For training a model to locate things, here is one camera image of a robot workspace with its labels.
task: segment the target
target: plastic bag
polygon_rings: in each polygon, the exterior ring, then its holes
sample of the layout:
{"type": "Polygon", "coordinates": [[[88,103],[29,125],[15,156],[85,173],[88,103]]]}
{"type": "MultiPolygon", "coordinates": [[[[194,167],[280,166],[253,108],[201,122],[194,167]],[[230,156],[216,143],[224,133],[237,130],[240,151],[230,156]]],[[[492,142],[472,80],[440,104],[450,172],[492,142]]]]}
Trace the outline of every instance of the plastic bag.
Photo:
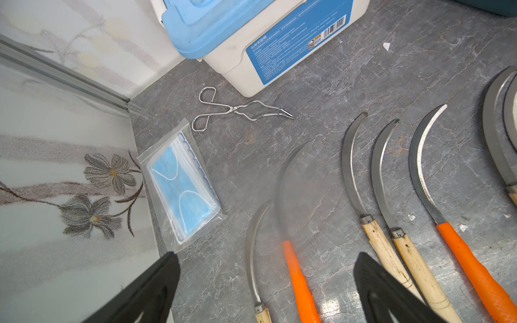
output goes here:
{"type": "Polygon", "coordinates": [[[187,119],[138,160],[167,250],[183,250],[226,219],[187,119]]]}

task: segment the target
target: storage box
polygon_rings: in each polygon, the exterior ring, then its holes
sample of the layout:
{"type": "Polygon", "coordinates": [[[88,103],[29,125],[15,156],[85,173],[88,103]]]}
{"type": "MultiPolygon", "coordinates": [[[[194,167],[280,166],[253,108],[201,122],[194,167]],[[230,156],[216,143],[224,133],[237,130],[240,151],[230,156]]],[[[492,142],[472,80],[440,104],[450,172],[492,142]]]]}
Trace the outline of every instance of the storage box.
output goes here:
{"type": "Polygon", "coordinates": [[[342,32],[369,0],[163,0],[186,58],[204,59],[251,97],[342,32]]]}

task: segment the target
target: gray marble countertop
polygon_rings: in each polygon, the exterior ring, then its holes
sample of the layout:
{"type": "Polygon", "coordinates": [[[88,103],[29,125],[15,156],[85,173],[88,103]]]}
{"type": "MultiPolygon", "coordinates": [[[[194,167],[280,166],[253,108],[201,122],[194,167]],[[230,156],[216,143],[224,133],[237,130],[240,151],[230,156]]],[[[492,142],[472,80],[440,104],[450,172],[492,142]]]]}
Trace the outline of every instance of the gray marble countertop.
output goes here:
{"type": "MultiPolygon", "coordinates": [[[[447,103],[424,146],[429,190],[517,302],[517,208],[491,160],[481,124],[483,96],[504,68],[517,64],[516,53],[515,18],[449,0],[372,0],[355,24],[255,96],[285,108],[295,120],[250,122],[235,114],[213,118],[206,132],[194,136],[228,219],[179,252],[174,321],[255,322],[244,269],[245,232],[257,208],[270,198],[287,155],[313,141],[288,179],[288,231],[322,322],[364,322],[352,270],[359,252],[377,257],[346,193],[340,164],[345,131],[368,111],[353,156],[367,210],[387,233],[373,195],[370,159],[381,129],[399,118],[383,167],[391,207],[463,321],[492,322],[418,199],[407,159],[420,120],[447,103]],[[389,51],[383,42],[391,43],[389,51]],[[460,225],[468,228],[463,232],[460,225]]],[[[249,101],[204,62],[185,60],[131,101],[139,152],[182,118],[216,111],[197,101],[201,88],[209,85],[219,91],[217,102],[249,101]]],[[[517,171],[517,153],[499,111],[499,136],[517,171]]],[[[274,322],[299,322],[271,214],[258,229],[255,262],[261,296],[274,322]]]]}

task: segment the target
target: wall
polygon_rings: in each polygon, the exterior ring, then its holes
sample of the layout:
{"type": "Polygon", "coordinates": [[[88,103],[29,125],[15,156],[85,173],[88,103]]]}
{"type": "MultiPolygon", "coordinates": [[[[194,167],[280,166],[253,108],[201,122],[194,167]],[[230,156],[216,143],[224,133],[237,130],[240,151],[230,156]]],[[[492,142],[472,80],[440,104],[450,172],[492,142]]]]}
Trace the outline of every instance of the wall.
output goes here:
{"type": "Polygon", "coordinates": [[[158,259],[128,114],[2,65],[0,97],[0,321],[82,321],[158,259]]]}
{"type": "Polygon", "coordinates": [[[129,98],[183,60],[150,0],[4,0],[0,34],[129,98]]]}

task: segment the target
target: metal tongs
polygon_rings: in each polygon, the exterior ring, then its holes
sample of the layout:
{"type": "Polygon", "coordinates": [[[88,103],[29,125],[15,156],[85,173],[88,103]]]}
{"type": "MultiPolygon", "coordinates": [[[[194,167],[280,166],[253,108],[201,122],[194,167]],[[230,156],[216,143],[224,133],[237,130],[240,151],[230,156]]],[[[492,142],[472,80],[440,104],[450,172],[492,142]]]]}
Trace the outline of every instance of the metal tongs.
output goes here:
{"type": "Polygon", "coordinates": [[[235,112],[236,114],[243,115],[244,117],[246,117],[250,121],[257,121],[257,120],[259,120],[262,117],[269,117],[269,116],[283,116],[283,117],[286,117],[286,118],[289,118],[289,119],[294,119],[294,116],[291,113],[287,112],[286,110],[284,110],[282,108],[279,108],[279,107],[276,107],[276,106],[267,105],[267,104],[265,104],[264,102],[262,102],[260,100],[253,100],[253,101],[248,102],[246,104],[237,105],[237,106],[231,106],[231,105],[228,105],[228,104],[221,104],[221,103],[214,103],[214,99],[216,98],[216,94],[217,94],[217,90],[216,90],[215,87],[213,87],[213,86],[206,86],[206,87],[204,87],[201,90],[201,92],[199,92],[199,96],[198,96],[199,102],[204,103],[204,104],[208,104],[208,105],[223,106],[223,107],[228,108],[228,111],[226,111],[226,112],[216,112],[216,113],[203,113],[203,114],[197,115],[194,118],[194,120],[192,120],[192,123],[191,123],[192,131],[203,132],[203,131],[205,131],[208,128],[208,122],[210,121],[210,117],[212,117],[212,116],[222,116],[222,115],[226,115],[226,114],[228,114],[230,112],[235,112]],[[203,99],[201,99],[201,95],[203,95],[203,92],[205,90],[208,90],[208,89],[214,90],[214,95],[212,96],[212,100],[210,102],[203,101],[203,99]],[[271,108],[271,109],[280,110],[281,112],[264,113],[263,115],[260,115],[260,116],[258,116],[256,118],[252,118],[249,115],[247,115],[246,113],[239,112],[237,110],[237,109],[239,109],[241,107],[247,107],[247,106],[250,106],[250,105],[252,105],[254,103],[260,103],[261,105],[263,105],[265,107],[268,107],[268,108],[271,108]],[[194,128],[194,123],[200,117],[206,117],[206,124],[205,124],[205,127],[203,129],[196,129],[196,128],[194,128]]]}

